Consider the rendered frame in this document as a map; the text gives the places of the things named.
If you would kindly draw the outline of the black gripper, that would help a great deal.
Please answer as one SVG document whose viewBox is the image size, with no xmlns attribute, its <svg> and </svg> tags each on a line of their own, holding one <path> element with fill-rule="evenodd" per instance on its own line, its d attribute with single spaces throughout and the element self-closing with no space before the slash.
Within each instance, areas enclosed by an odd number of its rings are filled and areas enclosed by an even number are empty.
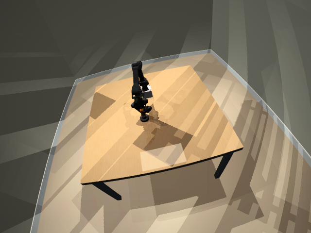
<svg viewBox="0 0 311 233">
<path fill-rule="evenodd" d="M 151 111 L 151 109 L 152 109 L 152 107 L 151 106 L 144 106 L 144 100 L 142 100 L 142 102 L 141 102 L 141 107 L 140 107 L 140 109 L 143 109 L 143 113 L 144 114 L 146 114 L 146 113 L 149 113 L 150 111 Z M 133 108 L 133 104 L 134 104 L 134 102 L 132 102 L 132 104 L 131 104 L 131 107 Z M 140 109 L 136 109 L 137 111 L 139 111 L 140 112 Z"/>
</svg>

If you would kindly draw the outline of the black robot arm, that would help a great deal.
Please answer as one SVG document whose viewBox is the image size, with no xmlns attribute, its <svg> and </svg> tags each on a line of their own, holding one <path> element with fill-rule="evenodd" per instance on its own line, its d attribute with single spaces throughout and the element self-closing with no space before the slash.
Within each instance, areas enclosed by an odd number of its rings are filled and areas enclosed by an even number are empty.
<svg viewBox="0 0 311 233">
<path fill-rule="evenodd" d="M 134 99 L 134 104 L 133 108 L 135 109 L 140 109 L 141 107 L 141 102 L 144 100 L 144 105 L 148 103 L 148 99 L 142 98 L 142 91 L 148 91 L 148 80 L 143 75 L 142 72 L 142 62 L 141 61 L 136 61 L 131 64 L 132 71 L 133 71 L 133 86 L 132 86 L 132 99 Z M 142 89 L 140 88 L 142 87 Z M 134 95 L 134 97 L 133 97 Z"/>
</svg>

